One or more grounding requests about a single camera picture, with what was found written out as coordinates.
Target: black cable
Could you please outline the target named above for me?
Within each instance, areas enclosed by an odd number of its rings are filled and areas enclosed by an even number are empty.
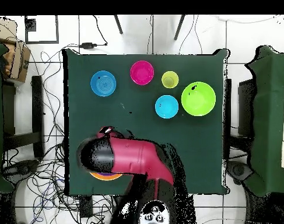
[[[188,32],[188,34],[186,35],[186,37],[185,37],[185,39],[183,40],[182,44],[180,45],[180,49],[179,49],[179,53],[178,53],[178,54],[180,54],[181,47],[182,47],[183,43],[185,42],[185,40],[186,40],[187,36],[190,34],[190,32],[191,32],[191,30],[192,30],[192,27],[194,26],[195,15],[193,15],[193,16],[194,16],[194,17],[192,18],[192,25],[191,25],[191,29],[190,29],[190,31]]]
[[[102,33],[101,33],[101,31],[100,31],[100,29],[99,29],[99,27],[98,27],[98,20],[97,20],[97,18],[96,18],[96,16],[95,16],[95,15],[93,15],[93,16],[94,16],[94,18],[95,18],[95,20],[96,20],[96,26],[97,26],[97,29],[98,29],[98,31],[99,31],[99,33],[100,33],[100,35],[102,36],[102,38],[103,38],[104,42],[106,42],[106,43],[104,44],[104,46],[107,46],[107,41],[106,41],[106,39],[103,37],[103,35],[102,35]]]
[[[197,30],[196,30],[198,18],[199,18],[199,15],[197,16],[197,19],[195,21],[195,35],[197,36],[197,39],[198,39],[198,42],[199,42],[199,45],[200,45],[200,48],[201,48],[201,54],[203,54],[202,45],[201,45],[200,39],[199,39],[198,34],[197,34]]]

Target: table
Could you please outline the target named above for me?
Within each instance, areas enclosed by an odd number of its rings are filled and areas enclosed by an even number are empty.
[[[131,176],[122,175],[112,181],[101,181],[80,169],[76,162],[79,144],[97,133],[102,126],[128,129],[136,138],[171,143],[180,156],[186,173],[189,193],[225,194],[222,186],[222,115],[223,61],[227,50],[212,55],[77,55],[63,50],[64,116],[69,133],[69,149],[65,151],[65,178],[70,195],[122,195]],[[135,84],[129,75],[132,64],[149,61],[155,70],[151,83]],[[100,70],[111,72],[117,81],[115,92],[99,97],[90,88],[91,77]],[[179,84],[174,89],[163,87],[161,77],[175,71]],[[183,89],[192,82],[203,81],[216,93],[214,109],[203,117],[194,117],[181,105]],[[171,119],[160,118],[154,109],[161,95],[172,95],[179,111]]]
[[[0,44],[0,56],[8,51]],[[44,156],[43,142],[43,88],[40,76],[32,77],[32,129],[33,132],[14,135],[14,94],[15,87],[10,83],[2,82],[0,73],[0,170],[3,153],[28,144],[33,144],[34,157],[42,159]],[[10,182],[0,173],[0,192],[9,193],[14,189]]]
[[[284,193],[284,168],[281,167],[284,54],[261,46],[247,66],[257,84],[257,94],[253,102],[255,136],[249,160],[255,173],[245,180],[245,184],[259,197],[270,192]]]

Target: wire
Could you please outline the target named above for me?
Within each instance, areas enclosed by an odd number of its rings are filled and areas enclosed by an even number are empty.
[[[205,224],[205,223],[208,223],[208,222],[211,222],[211,221],[214,221],[214,220],[228,220],[228,221],[243,221],[243,222],[250,222],[250,223],[259,223],[259,224],[264,224],[262,222],[253,222],[253,221],[250,221],[250,220],[244,220],[244,219],[230,219],[230,218],[216,218],[216,219],[210,219],[210,220],[207,220],[206,222],[203,222],[202,224]]]
[[[196,26],[197,26],[198,18],[199,18],[199,15],[197,16],[197,19],[196,19],[196,21],[195,21],[195,28],[196,28]],[[199,39],[199,37],[198,37],[198,34],[197,34],[196,29],[195,29],[195,35],[197,36],[197,39],[198,39],[198,42],[199,42],[199,45],[200,45],[200,48],[201,48],[201,54],[203,54],[202,45],[201,45],[201,42],[200,42],[200,39]]]
[[[152,27],[151,18],[152,18],[152,15],[150,15],[150,25],[151,25],[151,27]],[[149,43],[150,43],[150,36],[151,36],[151,34],[149,35],[149,38],[148,38],[147,54],[148,54],[148,52],[149,52]]]
[[[104,44],[104,46],[107,46],[107,41],[106,41],[106,39],[103,37],[103,35],[102,35],[102,33],[101,33],[101,31],[100,31],[100,29],[99,29],[99,27],[98,27],[98,20],[97,20],[97,18],[96,18],[96,16],[95,16],[95,15],[93,15],[93,16],[94,16],[94,18],[95,18],[95,20],[96,20],[96,26],[97,26],[97,29],[98,29],[98,31],[99,31],[99,33],[100,33],[100,35],[102,36],[102,38],[103,38],[104,42],[106,42],[106,43]]]
[[[185,39],[183,40],[182,44],[180,45],[180,49],[179,49],[179,53],[178,53],[178,54],[180,54],[180,51],[181,51],[182,45],[183,45],[183,43],[185,42],[185,40],[186,40],[187,36],[190,34],[190,32],[191,32],[191,30],[192,30],[192,27],[194,26],[194,20],[195,20],[195,15],[193,15],[193,18],[192,18],[192,25],[191,25],[191,29],[190,29],[190,31],[188,32],[188,34],[186,35],[186,37],[185,37]]]
[[[244,155],[237,155],[237,156],[229,157],[228,160],[229,160],[229,159],[233,159],[233,158],[240,158],[240,157],[247,156],[247,155],[248,155],[248,154],[246,153],[246,154],[244,154]]]
[[[256,20],[254,22],[239,22],[238,20],[231,20],[231,19],[228,19],[227,21],[229,22],[235,22],[235,23],[239,23],[239,24],[252,24],[252,23],[258,23],[258,22],[264,22],[266,20],[272,20],[274,18],[278,18],[279,16],[281,15],[276,15],[276,16],[273,16],[271,18],[267,18],[267,19],[264,19],[264,20]]]

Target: black table leg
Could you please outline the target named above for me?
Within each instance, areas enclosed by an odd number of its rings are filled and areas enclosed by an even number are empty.
[[[179,21],[178,28],[177,28],[177,31],[176,31],[176,34],[175,34],[175,38],[174,38],[175,40],[177,40],[177,38],[178,38],[184,17],[185,17],[185,15],[181,15],[181,17],[180,17],[180,21]]]
[[[43,130],[43,84],[40,76],[32,76],[32,130],[40,134],[40,140],[33,144],[35,158],[44,156]]]
[[[120,22],[119,22],[118,15],[114,15],[114,17],[115,17],[115,20],[116,20],[116,24],[117,24],[117,26],[119,28],[120,34],[123,34],[123,31],[122,31],[122,28],[121,28],[121,25],[120,25]]]
[[[40,76],[32,77],[32,130],[33,132],[6,136],[3,138],[3,149],[8,151],[21,146],[33,144],[35,158],[44,156],[43,141],[43,89]]]
[[[232,80],[225,81],[224,109],[223,109],[223,158],[230,155],[230,131],[231,131],[231,91]]]

